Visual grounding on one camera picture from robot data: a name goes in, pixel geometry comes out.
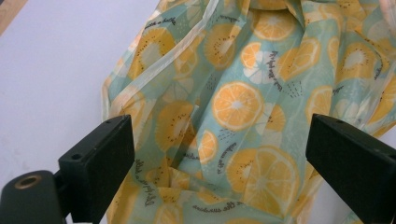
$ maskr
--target black plastic part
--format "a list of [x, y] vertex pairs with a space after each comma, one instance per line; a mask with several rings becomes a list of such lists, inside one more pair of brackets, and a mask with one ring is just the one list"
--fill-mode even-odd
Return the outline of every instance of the black plastic part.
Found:
[[60, 159], [75, 222], [99, 223], [134, 162], [130, 116], [99, 125]]
[[341, 120], [314, 115], [308, 161], [364, 223], [396, 214], [396, 150]]
[[1, 224], [62, 224], [55, 180], [49, 171], [35, 171], [8, 182], [0, 203]]

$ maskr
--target citrus fruit pattern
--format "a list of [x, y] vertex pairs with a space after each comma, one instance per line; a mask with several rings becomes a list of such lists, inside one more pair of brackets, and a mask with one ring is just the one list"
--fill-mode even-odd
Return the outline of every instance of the citrus fruit pattern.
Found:
[[311, 123], [313, 114], [328, 115], [332, 104], [332, 87], [320, 86], [314, 89], [308, 98], [305, 115], [308, 124]]
[[185, 101], [175, 101], [163, 108], [158, 115], [155, 140], [166, 151], [183, 140], [184, 132], [190, 122], [193, 106]]
[[268, 118], [266, 128], [282, 132], [286, 124], [285, 113], [279, 105], [275, 105], [270, 117]]
[[214, 95], [212, 112], [216, 121], [229, 130], [249, 127], [263, 110], [261, 94], [244, 82], [224, 84]]
[[204, 33], [195, 37], [192, 43], [175, 59], [176, 79], [189, 77], [198, 64], [197, 48], [204, 39]]
[[232, 24], [216, 25], [209, 32], [204, 46], [207, 60], [217, 69], [230, 66], [235, 55], [235, 39], [240, 32], [238, 26]]
[[218, 139], [210, 131], [204, 131], [201, 145], [198, 147], [199, 159], [202, 164], [212, 161], [218, 151]]
[[299, 188], [294, 159], [277, 147], [257, 150], [242, 202], [283, 217]]
[[241, 54], [241, 62], [246, 68], [252, 68], [256, 63], [256, 54], [260, 50], [260, 42], [253, 42], [244, 47]]
[[372, 77], [376, 62], [375, 53], [366, 44], [356, 42], [348, 45], [343, 60], [338, 64], [335, 83], [356, 77]]
[[134, 130], [137, 130], [141, 121], [143, 108], [146, 105], [145, 96], [142, 92], [138, 92], [127, 101], [127, 103], [122, 107], [123, 114], [129, 114], [132, 119], [132, 126]]
[[244, 191], [255, 156], [256, 150], [254, 148], [246, 148], [234, 153], [230, 158], [226, 172], [227, 179], [234, 191]]
[[128, 77], [137, 78], [175, 46], [172, 34], [165, 28], [153, 28], [143, 33], [136, 48]]
[[306, 222], [322, 181], [304, 157], [312, 115], [396, 125], [377, 6], [160, 0], [104, 84], [104, 117], [131, 115], [136, 149], [108, 222]]
[[329, 56], [330, 62], [332, 63], [332, 67], [337, 67], [338, 61], [338, 48], [340, 46], [340, 40], [333, 36], [329, 40], [329, 45], [327, 46], [327, 54]]
[[256, 2], [259, 3], [261, 9], [265, 10], [280, 10], [288, 8], [284, 0], [258, 0]]
[[221, 203], [224, 201], [222, 198], [213, 194], [212, 192], [209, 192], [208, 190], [198, 192], [197, 197], [200, 201], [202, 201], [205, 204]]
[[246, 218], [246, 217], [239, 217], [239, 218], [235, 218], [232, 220], [229, 220], [226, 222], [226, 224], [245, 224], [245, 223], [249, 223], [249, 224], [262, 224], [262, 222], [252, 219], [252, 218]]
[[294, 17], [285, 10], [261, 11], [252, 9], [251, 30], [260, 39], [279, 41], [295, 29]]
[[278, 73], [282, 77], [283, 80], [287, 81], [291, 78], [290, 69], [293, 65], [294, 59], [298, 53], [298, 48], [292, 48], [286, 51], [277, 61], [278, 64]]
[[374, 112], [373, 116], [370, 118], [369, 123], [377, 122], [383, 119], [394, 108], [395, 99], [396, 99], [396, 77], [394, 77], [390, 81], [390, 83], [382, 93], [379, 105], [376, 111]]
[[315, 37], [303, 38], [286, 79], [296, 77], [318, 62], [321, 45]]

